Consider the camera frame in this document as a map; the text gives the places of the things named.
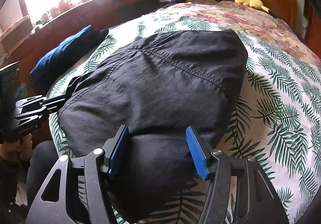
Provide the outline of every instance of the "silver bolt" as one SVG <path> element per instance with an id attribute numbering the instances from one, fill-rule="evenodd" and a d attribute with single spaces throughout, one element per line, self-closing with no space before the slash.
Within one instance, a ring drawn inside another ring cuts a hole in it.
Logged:
<path id="1" fill-rule="evenodd" d="M 61 161 L 61 162 L 64 162 L 64 161 L 66 161 L 66 160 L 68 160 L 68 155 L 62 155 L 62 156 L 60 156 L 60 158 L 59 158 L 59 161 Z"/>
<path id="2" fill-rule="evenodd" d="M 102 149 L 101 148 L 94 149 L 94 154 L 96 155 L 102 154 Z"/>
<path id="3" fill-rule="evenodd" d="M 218 156 L 218 155 L 222 154 L 222 151 L 219 149 L 214 149 L 214 150 L 212 150 L 212 154 Z"/>
<path id="4" fill-rule="evenodd" d="M 248 156 L 248 161 L 253 162 L 255 160 L 256 160 L 256 158 L 254 156 L 252 156 L 252 155 Z"/>

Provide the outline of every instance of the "stitched seam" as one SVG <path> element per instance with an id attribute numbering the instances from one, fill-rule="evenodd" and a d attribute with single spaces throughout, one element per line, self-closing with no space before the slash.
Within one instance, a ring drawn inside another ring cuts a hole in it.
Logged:
<path id="1" fill-rule="evenodd" d="M 195 77 L 198 77 L 200 79 L 203 79 L 203 80 L 206 80 L 214 85 L 216 85 L 218 88 L 221 89 L 221 91 L 224 93 L 224 95 L 230 100 L 230 98 L 228 97 L 228 95 L 226 94 L 226 92 L 223 90 L 223 86 L 222 84 L 216 80 L 215 78 L 211 77 L 211 76 L 208 76 L 208 75 L 204 75 L 200 72 L 197 72 L 193 69 L 190 69 L 182 64 L 179 64 L 178 62 L 172 60 L 171 58 L 165 56 L 165 55 L 162 55 L 162 54 L 159 54 L 159 53 L 156 53 L 156 51 L 154 50 L 151 50 L 151 49 L 145 49 L 143 48 L 142 50 L 145 50 L 146 52 L 150 53 L 151 55 L 154 55 L 160 59 L 162 59 L 163 61 L 167 62 L 168 64 L 174 66 L 174 67 L 177 67 L 178 69 L 181 69 L 187 73 L 189 73 L 190 75 L 193 75 Z"/>
<path id="2" fill-rule="evenodd" d="M 104 79 L 99 81 L 98 83 L 94 84 L 92 87 L 90 87 L 89 89 L 83 91 L 82 93 L 80 93 L 78 96 L 74 97 L 74 99 L 72 101 L 70 101 L 65 107 L 63 107 L 63 110 L 59 113 L 60 115 L 74 102 L 76 102 L 77 100 L 79 100 L 85 93 L 91 91 L 92 89 L 96 88 L 97 86 L 99 86 L 100 84 L 102 84 L 103 82 L 107 81 L 108 78 L 111 76 L 111 74 L 114 72 L 114 70 L 117 68 L 117 66 L 121 63 L 121 61 L 126 58 L 128 55 L 122 57 L 121 59 L 119 59 L 118 61 L 116 61 L 116 63 L 111 67 L 111 69 L 109 70 L 109 72 L 105 75 Z"/>
<path id="3" fill-rule="evenodd" d="M 156 39 L 153 43 L 151 43 L 150 45 L 145 45 L 145 44 L 141 44 L 138 46 L 132 46 L 131 48 L 128 48 L 127 50 L 130 49 L 144 49 L 144 47 L 148 47 L 148 48 L 152 48 L 154 47 L 156 44 L 158 44 L 166 35 L 168 34 L 172 34 L 173 32 L 169 32 L 169 33 L 163 33 L 159 36 L 158 39 Z"/>

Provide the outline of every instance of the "wooden desk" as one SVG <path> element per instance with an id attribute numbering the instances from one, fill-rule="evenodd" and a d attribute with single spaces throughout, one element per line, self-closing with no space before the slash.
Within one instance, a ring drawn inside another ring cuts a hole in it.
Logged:
<path id="1" fill-rule="evenodd" d="M 65 38 L 92 25 L 95 29 L 117 26 L 150 13 L 164 4 L 159 0 L 90 0 L 57 16 L 31 34 L 2 66 L 20 61 L 18 85 L 27 85 L 27 95 L 37 94 L 29 73 L 46 53 L 57 47 Z"/>

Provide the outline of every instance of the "navy blue fabric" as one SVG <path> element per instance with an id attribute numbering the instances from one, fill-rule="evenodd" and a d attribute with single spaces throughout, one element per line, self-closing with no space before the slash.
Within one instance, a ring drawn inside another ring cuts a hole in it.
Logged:
<path id="1" fill-rule="evenodd" d="M 89 25 L 43 56 L 30 72 L 39 93 L 45 95 L 55 80 L 98 46 L 108 32 L 108 29 L 96 30 Z"/>
<path id="2" fill-rule="evenodd" d="M 168 8 L 170 6 L 173 6 L 173 5 L 176 5 L 176 4 L 179 4 L 179 3 L 185 3 L 186 0 L 173 0 L 171 2 L 169 2 L 167 5 L 163 6 L 162 8 Z"/>

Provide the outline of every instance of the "person's leg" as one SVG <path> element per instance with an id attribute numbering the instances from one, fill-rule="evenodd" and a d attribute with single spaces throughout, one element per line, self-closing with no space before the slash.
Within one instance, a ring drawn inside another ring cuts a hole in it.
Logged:
<path id="1" fill-rule="evenodd" d="M 58 154 L 52 141 L 42 142 L 33 150 L 27 175 L 27 201 L 29 208 L 57 160 Z"/>

